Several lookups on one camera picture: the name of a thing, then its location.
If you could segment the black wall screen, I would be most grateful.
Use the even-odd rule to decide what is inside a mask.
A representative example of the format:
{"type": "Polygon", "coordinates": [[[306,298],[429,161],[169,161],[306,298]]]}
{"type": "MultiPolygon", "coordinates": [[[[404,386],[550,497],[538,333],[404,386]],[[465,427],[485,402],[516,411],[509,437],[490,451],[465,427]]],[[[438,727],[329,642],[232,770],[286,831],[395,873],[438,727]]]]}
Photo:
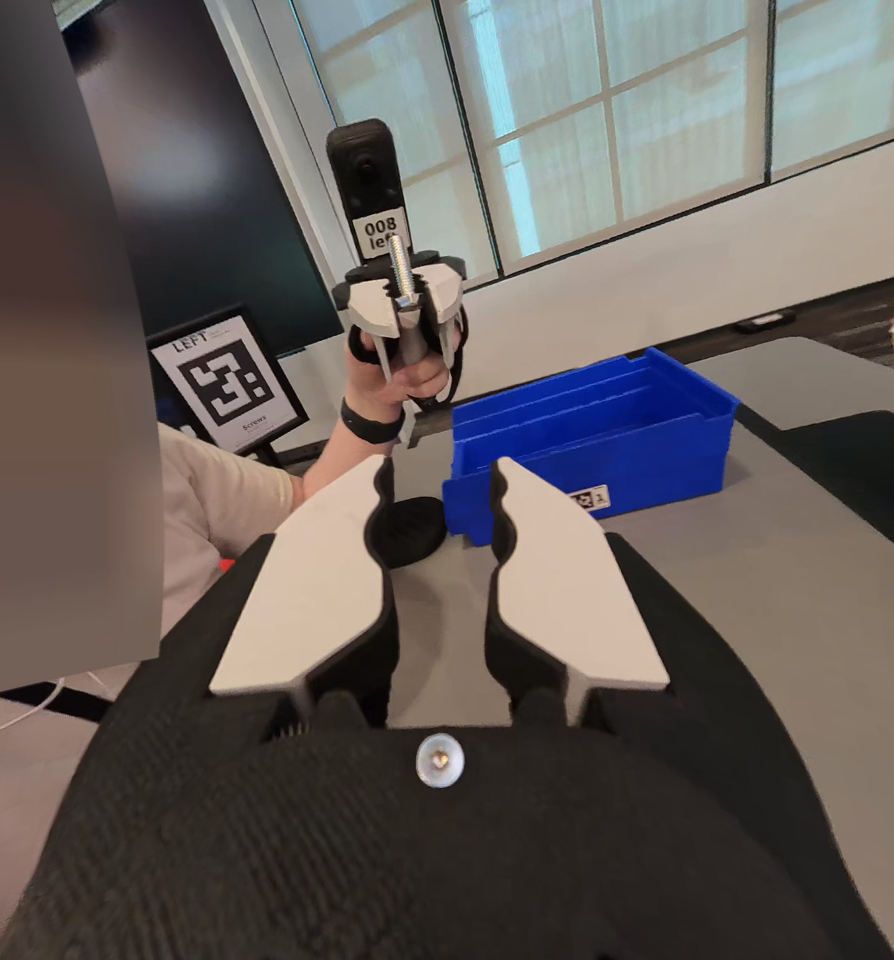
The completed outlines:
{"type": "Polygon", "coordinates": [[[341,332],[203,2],[102,2],[62,29],[151,337],[234,306],[291,354],[341,332]]]}

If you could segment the large grid window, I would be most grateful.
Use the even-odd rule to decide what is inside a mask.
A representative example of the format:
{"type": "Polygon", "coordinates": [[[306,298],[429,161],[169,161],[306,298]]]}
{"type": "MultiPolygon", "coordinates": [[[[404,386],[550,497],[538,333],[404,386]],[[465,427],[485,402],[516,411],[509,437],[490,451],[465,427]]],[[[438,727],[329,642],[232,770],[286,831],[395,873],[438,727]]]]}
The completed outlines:
{"type": "Polygon", "coordinates": [[[419,248],[494,280],[894,138],[894,1],[291,2],[419,248]]]}

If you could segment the silver hex bolt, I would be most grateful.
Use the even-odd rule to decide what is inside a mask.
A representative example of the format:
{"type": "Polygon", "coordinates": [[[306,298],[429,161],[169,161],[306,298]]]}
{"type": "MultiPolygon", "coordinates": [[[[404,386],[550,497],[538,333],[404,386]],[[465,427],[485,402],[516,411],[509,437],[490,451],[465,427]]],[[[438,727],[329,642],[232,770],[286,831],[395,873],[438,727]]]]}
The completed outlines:
{"type": "Polygon", "coordinates": [[[405,241],[400,234],[392,232],[387,235],[386,242],[394,276],[396,292],[394,299],[397,310],[400,313],[416,311],[420,306],[420,295],[415,287],[412,265],[405,241]]]}

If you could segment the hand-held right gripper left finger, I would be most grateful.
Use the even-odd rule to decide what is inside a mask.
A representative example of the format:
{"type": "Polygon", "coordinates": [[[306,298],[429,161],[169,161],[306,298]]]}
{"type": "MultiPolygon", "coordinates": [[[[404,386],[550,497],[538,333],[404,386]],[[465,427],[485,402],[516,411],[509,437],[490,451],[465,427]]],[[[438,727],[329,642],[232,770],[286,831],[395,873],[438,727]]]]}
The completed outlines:
{"type": "Polygon", "coordinates": [[[278,528],[213,674],[214,696],[389,689],[398,623],[374,534],[392,488],[391,459],[373,455],[278,528]]]}

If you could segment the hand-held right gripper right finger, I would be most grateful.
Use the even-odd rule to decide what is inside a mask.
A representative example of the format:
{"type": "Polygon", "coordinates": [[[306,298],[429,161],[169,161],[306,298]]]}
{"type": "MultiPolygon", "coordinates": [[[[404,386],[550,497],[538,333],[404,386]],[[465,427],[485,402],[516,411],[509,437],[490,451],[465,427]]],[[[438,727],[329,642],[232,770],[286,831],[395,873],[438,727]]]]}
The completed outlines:
{"type": "Polygon", "coordinates": [[[661,692],[669,686],[606,534],[511,458],[491,467],[486,664],[508,694],[661,692]]]}

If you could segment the person's left forearm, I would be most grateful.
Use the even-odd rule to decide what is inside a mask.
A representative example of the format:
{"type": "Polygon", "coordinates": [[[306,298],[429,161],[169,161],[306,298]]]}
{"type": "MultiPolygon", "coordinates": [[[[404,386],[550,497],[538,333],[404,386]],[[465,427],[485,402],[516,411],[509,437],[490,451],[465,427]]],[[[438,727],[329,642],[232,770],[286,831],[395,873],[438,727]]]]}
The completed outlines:
{"type": "Polygon", "coordinates": [[[338,421],[316,462],[302,477],[292,478],[293,506],[301,506],[370,457],[390,455],[394,445],[393,439],[385,443],[371,444],[358,438],[342,420],[338,421]]]}

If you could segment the black framed marker sign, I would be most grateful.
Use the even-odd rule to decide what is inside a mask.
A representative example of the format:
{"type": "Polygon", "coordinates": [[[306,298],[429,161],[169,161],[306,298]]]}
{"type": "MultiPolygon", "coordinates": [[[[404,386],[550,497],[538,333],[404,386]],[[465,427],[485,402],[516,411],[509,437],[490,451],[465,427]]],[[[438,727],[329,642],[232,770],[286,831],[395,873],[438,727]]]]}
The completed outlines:
{"type": "Polygon", "coordinates": [[[273,441],[309,415],[245,305],[147,335],[145,346],[161,424],[282,467],[273,441]]]}

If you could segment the person's left hand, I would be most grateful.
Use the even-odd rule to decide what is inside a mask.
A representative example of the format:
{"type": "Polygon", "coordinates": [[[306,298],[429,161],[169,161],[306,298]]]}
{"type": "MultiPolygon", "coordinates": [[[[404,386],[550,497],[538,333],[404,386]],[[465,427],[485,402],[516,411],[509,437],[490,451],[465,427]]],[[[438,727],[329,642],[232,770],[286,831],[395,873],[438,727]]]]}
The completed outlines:
{"type": "Polygon", "coordinates": [[[378,424],[394,424],[410,399],[429,400],[448,387],[451,373],[442,355],[428,352],[420,361],[405,365],[390,361],[390,374],[379,364],[363,361],[350,344],[345,348],[348,366],[344,400],[357,415],[378,424]]]}

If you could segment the black wrist band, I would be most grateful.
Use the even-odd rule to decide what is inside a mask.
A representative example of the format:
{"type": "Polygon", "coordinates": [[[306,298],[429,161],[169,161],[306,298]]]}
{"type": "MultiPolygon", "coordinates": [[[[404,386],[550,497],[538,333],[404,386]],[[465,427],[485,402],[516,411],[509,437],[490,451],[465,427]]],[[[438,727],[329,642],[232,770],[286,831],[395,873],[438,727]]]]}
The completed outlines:
{"type": "Polygon", "coordinates": [[[373,447],[392,444],[401,434],[405,424],[405,410],[400,408],[397,419],[386,422],[358,414],[344,399],[341,402],[340,420],[359,440],[373,447]]]}

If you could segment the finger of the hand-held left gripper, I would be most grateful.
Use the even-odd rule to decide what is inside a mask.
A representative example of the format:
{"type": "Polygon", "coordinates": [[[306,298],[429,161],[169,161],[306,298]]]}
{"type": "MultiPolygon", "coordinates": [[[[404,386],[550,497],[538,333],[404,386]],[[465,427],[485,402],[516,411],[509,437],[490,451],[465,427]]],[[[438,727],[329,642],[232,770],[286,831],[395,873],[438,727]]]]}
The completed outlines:
{"type": "Polygon", "coordinates": [[[454,335],[461,319],[463,279],[452,267],[420,267],[421,324],[429,345],[440,349],[447,369],[453,370],[457,346],[454,335]]]}
{"type": "Polygon", "coordinates": [[[402,331],[394,299],[385,279],[350,283],[347,313],[352,321],[348,348],[355,358],[380,367],[392,383],[392,364],[400,350],[402,331]]]}

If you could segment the black elbow rest pad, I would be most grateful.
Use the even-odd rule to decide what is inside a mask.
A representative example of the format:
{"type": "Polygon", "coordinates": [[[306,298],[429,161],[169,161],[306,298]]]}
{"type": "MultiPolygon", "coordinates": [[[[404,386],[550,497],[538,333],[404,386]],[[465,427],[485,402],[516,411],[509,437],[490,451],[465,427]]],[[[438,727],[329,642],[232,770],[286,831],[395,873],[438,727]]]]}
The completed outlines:
{"type": "Polygon", "coordinates": [[[420,496],[382,508],[373,544],[386,568],[399,570],[429,558],[447,534],[443,502],[437,497],[420,496]]]}

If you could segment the blue plastic bin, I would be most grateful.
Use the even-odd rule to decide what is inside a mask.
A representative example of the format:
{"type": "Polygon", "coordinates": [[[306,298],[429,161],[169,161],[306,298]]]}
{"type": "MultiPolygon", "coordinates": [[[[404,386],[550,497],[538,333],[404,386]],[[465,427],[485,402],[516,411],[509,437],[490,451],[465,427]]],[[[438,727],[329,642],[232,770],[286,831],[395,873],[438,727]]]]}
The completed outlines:
{"type": "Polygon", "coordinates": [[[715,494],[741,402],[653,347],[453,410],[448,532],[488,546],[491,469],[513,459],[595,519],[715,494]]]}

